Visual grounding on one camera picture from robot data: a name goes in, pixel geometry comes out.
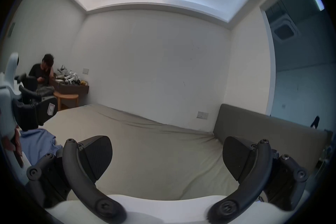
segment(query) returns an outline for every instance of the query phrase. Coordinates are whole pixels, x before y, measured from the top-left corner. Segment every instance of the hand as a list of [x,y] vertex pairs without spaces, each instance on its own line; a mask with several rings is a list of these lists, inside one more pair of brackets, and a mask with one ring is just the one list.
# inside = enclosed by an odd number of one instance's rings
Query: hand
[[44,82],[44,78],[40,76],[40,77],[37,79],[37,82],[38,82],[38,83],[42,83],[42,82]]
[[22,148],[20,143],[20,134],[18,130],[18,126],[16,126],[14,132],[14,138],[10,141],[7,136],[1,138],[2,146],[9,151],[14,152],[14,156],[19,163],[20,167],[23,167],[23,161],[22,161]]

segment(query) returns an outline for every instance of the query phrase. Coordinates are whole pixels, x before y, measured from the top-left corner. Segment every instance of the wooden stool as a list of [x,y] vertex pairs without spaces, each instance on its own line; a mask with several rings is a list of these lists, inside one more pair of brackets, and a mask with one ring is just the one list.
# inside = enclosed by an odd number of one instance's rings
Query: wooden stool
[[78,94],[61,94],[59,92],[54,92],[54,96],[57,97],[57,109],[58,111],[61,111],[61,99],[66,100],[75,100],[76,101],[76,107],[78,107]]

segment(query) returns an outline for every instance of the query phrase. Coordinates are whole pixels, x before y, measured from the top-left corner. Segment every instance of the label sticker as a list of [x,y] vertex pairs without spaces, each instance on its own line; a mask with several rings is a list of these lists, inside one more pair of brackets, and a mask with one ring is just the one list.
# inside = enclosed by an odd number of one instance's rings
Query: label sticker
[[55,108],[55,105],[52,104],[52,103],[50,103],[50,104],[49,104],[49,107],[48,107],[48,112],[47,112],[47,114],[48,114],[49,116],[52,116],[52,115],[53,115],[53,113],[54,113],[54,108]]

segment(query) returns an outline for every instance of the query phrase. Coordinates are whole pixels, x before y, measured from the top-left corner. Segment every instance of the upholstered headboard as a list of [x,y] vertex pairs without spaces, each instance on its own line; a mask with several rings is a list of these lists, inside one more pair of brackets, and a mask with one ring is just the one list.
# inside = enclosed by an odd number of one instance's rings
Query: upholstered headboard
[[266,138],[280,155],[290,155],[310,173],[327,141],[325,131],[227,104],[220,107],[213,133],[222,143],[228,136],[243,137],[255,143]]

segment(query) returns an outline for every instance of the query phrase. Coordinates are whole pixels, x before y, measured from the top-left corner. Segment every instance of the gray bed sheet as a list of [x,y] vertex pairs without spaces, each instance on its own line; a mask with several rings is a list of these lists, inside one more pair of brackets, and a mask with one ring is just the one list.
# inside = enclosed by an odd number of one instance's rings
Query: gray bed sheet
[[[112,161],[96,182],[106,195],[184,200],[229,195],[238,187],[224,165],[222,144],[212,133],[160,124],[103,105],[60,111],[43,128],[62,145],[68,138],[110,138]],[[71,192],[68,200],[75,199]]]

